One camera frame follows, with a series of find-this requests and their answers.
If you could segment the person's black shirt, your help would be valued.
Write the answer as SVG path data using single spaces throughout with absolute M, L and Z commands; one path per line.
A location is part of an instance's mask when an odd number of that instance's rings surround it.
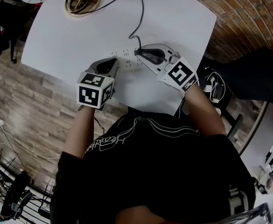
M 231 214 L 232 188 L 254 207 L 250 173 L 225 135 L 204 136 L 164 113 L 126 114 L 82 157 L 62 152 L 50 222 L 115 224 L 139 206 L 170 222 L 217 222 Z

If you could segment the person's right forearm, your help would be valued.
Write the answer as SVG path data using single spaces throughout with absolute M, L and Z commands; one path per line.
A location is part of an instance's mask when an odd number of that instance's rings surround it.
M 202 135 L 226 135 L 223 121 L 197 84 L 188 89 L 184 98 L 189 117 Z

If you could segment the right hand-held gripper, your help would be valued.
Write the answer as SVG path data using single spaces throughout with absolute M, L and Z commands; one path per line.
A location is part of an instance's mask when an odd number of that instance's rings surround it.
M 178 52 L 166 44 L 148 44 L 135 51 L 136 56 L 156 76 L 157 80 L 186 93 L 194 84 L 199 84 L 196 71 Z

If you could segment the white power strip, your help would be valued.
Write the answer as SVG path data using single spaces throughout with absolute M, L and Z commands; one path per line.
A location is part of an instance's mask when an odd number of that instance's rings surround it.
M 104 52 L 104 56 L 106 58 L 117 58 L 119 71 L 145 69 L 144 63 L 134 54 L 137 49 L 134 46 L 110 49 Z

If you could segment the person's left forearm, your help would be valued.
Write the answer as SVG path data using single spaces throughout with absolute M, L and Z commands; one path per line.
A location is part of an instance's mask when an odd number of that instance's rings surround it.
M 73 121 L 64 144 L 63 152 L 82 159 L 87 148 L 94 141 L 94 113 L 95 109 L 84 106 Z

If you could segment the white table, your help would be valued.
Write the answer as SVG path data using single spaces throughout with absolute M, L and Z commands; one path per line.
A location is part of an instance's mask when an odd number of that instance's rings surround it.
M 216 15 L 197 0 L 101 0 L 99 11 L 74 17 L 65 0 L 47 0 L 25 42 L 23 64 L 76 85 L 104 52 L 164 43 L 197 68 Z

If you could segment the black high-back office chair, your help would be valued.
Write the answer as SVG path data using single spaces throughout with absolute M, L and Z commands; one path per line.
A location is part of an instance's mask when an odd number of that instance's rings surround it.
M 273 103 L 273 50 L 256 50 L 214 70 L 237 98 Z

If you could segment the black tripod equipment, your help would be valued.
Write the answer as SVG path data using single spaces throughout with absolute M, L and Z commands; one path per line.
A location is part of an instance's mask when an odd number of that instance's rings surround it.
M 50 224 L 50 201 L 54 185 L 44 191 L 24 170 L 16 175 L 9 168 L 14 160 L 0 163 L 0 224 Z

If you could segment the black side stand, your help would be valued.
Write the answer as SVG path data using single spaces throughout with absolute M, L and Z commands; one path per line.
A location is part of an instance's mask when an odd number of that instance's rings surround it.
M 222 63 L 214 59 L 209 59 L 205 56 L 202 58 L 197 68 L 197 75 L 199 78 L 200 87 L 202 88 L 203 92 L 204 92 L 205 86 L 207 85 L 207 81 L 205 80 L 205 77 L 208 76 L 211 72 L 217 72 L 224 80 L 224 76 L 220 74 L 219 72 L 219 68 L 221 65 Z M 235 134 L 237 130 L 240 128 L 240 125 L 243 121 L 243 116 L 239 114 L 237 118 L 233 118 L 232 115 L 228 112 L 227 107 L 232 98 L 232 91 L 230 90 L 226 82 L 225 82 L 225 86 L 226 86 L 226 91 L 225 91 L 225 95 L 223 99 L 218 104 L 215 104 L 212 102 L 211 103 L 215 107 L 217 112 L 219 113 L 220 117 L 224 118 L 229 123 L 229 125 L 231 125 L 231 128 L 229 129 L 227 133 L 227 137 L 231 141 L 235 141 L 236 140 Z M 204 92 L 204 94 L 207 96 L 207 98 L 209 98 L 209 93 Z

